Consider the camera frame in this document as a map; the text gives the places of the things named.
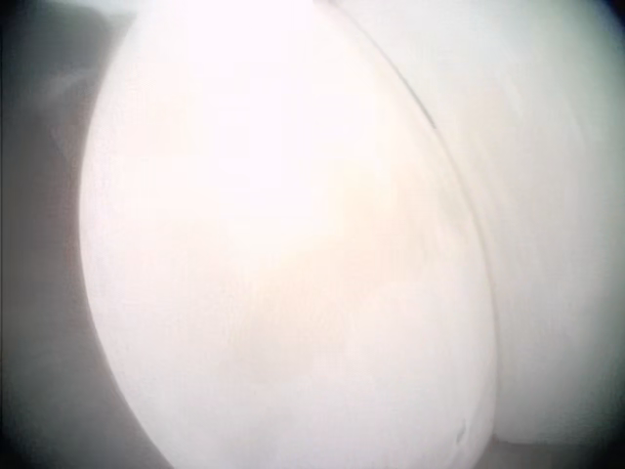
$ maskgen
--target white plastic surface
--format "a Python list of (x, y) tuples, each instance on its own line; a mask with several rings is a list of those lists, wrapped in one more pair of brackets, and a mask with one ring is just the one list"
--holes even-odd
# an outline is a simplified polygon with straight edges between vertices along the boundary
[(432, 116), (478, 214), (496, 435), (591, 443), (625, 391), (625, 55), (599, 2), (337, 0)]
[(332, 8), (173, 2), (111, 66), (84, 275), (111, 370), (177, 469), (469, 469), (490, 287), (407, 89)]

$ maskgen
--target white curved surface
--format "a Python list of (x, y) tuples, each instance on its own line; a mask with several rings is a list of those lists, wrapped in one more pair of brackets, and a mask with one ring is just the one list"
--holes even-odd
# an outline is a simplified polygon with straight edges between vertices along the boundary
[(604, 437), (625, 390), (622, 36), (592, 2), (336, 3), (424, 103), (478, 214), (499, 321), (496, 435)]
[(490, 287), (426, 117), (332, 9), (201, 4), (134, 26), (84, 160), (123, 395), (177, 469), (471, 468)]

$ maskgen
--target white oval object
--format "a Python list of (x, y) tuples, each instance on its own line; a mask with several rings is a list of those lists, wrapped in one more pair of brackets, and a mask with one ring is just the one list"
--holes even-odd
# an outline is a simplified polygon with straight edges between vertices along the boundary
[(164, 3), (95, 111), (80, 236), (119, 388), (178, 469), (471, 468), (496, 351), (425, 114), (332, 7)]
[(427, 107), (484, 235), (495, 434), (591, 443), (625, 387), (625, 56), (591, 2), (339, 0)]

